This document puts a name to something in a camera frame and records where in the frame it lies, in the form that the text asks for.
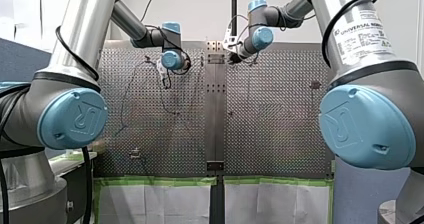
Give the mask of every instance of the perforated metal panel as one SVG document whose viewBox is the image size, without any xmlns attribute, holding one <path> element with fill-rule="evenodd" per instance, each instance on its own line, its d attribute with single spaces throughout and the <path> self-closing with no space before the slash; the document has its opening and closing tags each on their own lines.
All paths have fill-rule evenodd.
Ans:
<svg viewBox="0 0 424 224">
<path fill-rule="evenodd" d="M 184 76 L 171 74 L 164 90 L 155 67 L 143 63 L 160 49 L 134 49 L 128 42 L 107 43 L 100 64 L 102 95 L 109 108 L 105 153 L 96 175 L 204 176 L 203 49 L 186 48 L 193 61 Z"/>
<path fill-rule="evenodd" d="M 258 64 L 230 66 L 226 174 L 328 177 L 318 125 L 327 78 L 319 45 L 275 44 Z"/>
<path fill-rule="evenodd" d="M 206 44 L 184 45 L 194 67 L 186 76 L 171 75 L 170 90 L 154 66 L 143 63 L 146 56 L 157 60 L 159 49 L 106 45 L 100 86 L 110 114 L 97 175 L 207 174 L 206 122 L 214 120 L 205 119 Z M 225 145 L 226 175 L 329 177 L 333 156 L 318 126 L 327 68 L 318 44 L 274 44 L 256 65 L 228 66 L 226 79 L 225 142 L 215 150 Z M 130 158 L 137 148 L 140 158 Z"/>
</svg>

